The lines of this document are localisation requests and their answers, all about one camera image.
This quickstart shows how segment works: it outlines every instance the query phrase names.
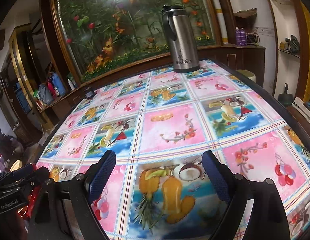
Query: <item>fruit print tablecloth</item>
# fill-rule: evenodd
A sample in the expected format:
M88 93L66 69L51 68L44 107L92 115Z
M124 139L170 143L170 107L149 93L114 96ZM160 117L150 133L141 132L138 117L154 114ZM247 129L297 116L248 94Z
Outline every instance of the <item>fruit print tablecloth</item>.
M310 224L309 152L257 93L212 61L200 64L192 73L167 67L96 90L37 165L67 180L111 149L116 166L92 204L110 239L208 239L226 209L201 165L210 149L233 173L274 180L297 238ZM235 239L244 235L252 204Z

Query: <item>gray bottle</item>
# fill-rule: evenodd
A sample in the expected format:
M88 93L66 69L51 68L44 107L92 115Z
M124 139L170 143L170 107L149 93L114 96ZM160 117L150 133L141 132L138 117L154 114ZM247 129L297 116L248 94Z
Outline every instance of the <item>gray bottle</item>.
M187 12L179 5L164 5L163 8L164 33L174 71L188 73L199 70L197 48Z

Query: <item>blue gripper pad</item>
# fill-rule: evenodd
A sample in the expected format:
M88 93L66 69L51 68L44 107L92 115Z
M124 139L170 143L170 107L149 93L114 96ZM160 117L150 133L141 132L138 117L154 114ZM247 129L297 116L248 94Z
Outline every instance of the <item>blue gripper pad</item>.
M231 197L229 195L228 184L219 169L216 167L217 165L220 165L221 167L222 164L211 151L206 151L203 153L202 164L220 200L229 203L231 201Z
M95 176L88 185L88 202L93 203L101 195L116 164L116 154L112 150L107 150L99 162L95 165L100 166Z

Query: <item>black lid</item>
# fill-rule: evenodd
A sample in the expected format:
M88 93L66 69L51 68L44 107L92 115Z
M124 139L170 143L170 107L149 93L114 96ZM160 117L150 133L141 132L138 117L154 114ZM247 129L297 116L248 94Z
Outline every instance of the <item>black lid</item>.
M183 9L181 5L163 5L162 13L172 10L172 9Z

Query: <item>wall shelf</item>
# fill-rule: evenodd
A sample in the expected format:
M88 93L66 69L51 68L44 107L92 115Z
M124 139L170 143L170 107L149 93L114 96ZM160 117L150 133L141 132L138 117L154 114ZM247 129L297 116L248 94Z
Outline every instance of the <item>wall shelf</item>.
M296 55L296 54L290 53L290 52L288 52L288 51L286 51L286 50L282 50L282 49L278 49L278 50L279 50L279 51L282 51L282 52L284 52L284 53L286 53L286 54L290 54L290 55L292 55L292 56L294 56L294 57L301 58L299 55Z
M284 4L284 5L293 5L291 0L272 0L272 1L275 1L279 4Z

